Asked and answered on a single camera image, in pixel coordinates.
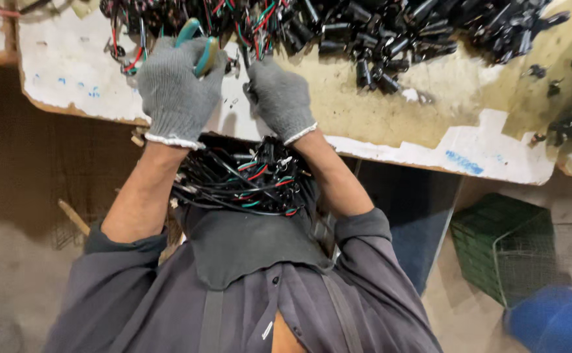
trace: wire mesh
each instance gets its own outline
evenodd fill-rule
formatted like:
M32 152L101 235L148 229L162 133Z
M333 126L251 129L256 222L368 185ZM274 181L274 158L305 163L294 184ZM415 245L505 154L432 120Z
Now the wire mesh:
M572 244L572 224L548 228L536 222L528 222L497 244L499 280L507 307L548 285L572 287L572 246L567 244Z

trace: hand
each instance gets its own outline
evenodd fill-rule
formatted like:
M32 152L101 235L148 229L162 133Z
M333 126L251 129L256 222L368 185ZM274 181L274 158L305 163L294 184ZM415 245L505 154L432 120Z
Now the hand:
M201 130L221 98L227 54L219 50L210 72L199 79L194 66L207 38L173 47L172 37L161 37L149 60L138 72L142 110L152 118L147 140L197 149Z
M251 88L258 96L258 113L274 132L290 144L317 127L310 111L305 78L282 70L267 57L249 68Z

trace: bundle of wires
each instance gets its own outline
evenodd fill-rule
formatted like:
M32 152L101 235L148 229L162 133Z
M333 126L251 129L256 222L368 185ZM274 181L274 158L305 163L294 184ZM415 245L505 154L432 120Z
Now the bundle of wires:
M301 182L310 178L305 162L279 140L266 137L256 151L228 146L188 154L172 196L204 209L292 216L305 205Z

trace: workbench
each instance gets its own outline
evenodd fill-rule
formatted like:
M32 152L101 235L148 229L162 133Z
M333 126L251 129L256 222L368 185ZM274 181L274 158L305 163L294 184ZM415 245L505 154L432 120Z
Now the workbench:
M61 8L61 3L54 3ZM545 16L568 9L554 0ZM23 92L40 109L148 126L135 78L120 73L105 52L109 20L98 10L79 18L70 8L54 16L17 23ZM136 38L121 36L127 57ZM403 93L362 93L355 65L319 58L315 44L294 57L282 50L275 60L307 78L312 112L327 140L343 155L444 172L540 185L548 181L558 149L531 143L572 101L563 82L557 99L546 97L548 82L560 79L572 58L572 20L540 33L533 51L508 65L490 65L460 41L452 55L420 63L400 75ZM233 57L237 45L225 48ZM530 65L550 66L547 77L523 75ZM270 130L251 112L239 76L227 76L222 101L206 131L259 140ZM419 92L433 97L419 99Z

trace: pliers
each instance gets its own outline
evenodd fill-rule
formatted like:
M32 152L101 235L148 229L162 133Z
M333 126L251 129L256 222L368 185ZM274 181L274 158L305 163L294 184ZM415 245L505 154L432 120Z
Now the pliers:
M181 31L179 31L179 36L177 36L177 41L175 42L175 48L179 48L181 43L191 40L200 27L201 24L196 18L193 17L188 19L181 28ZM214 37L208 37L203 55L201 55L197 66L194 68L194 75L196 75L196 77L205 75L205 73L212 68L218 49L218 40Z

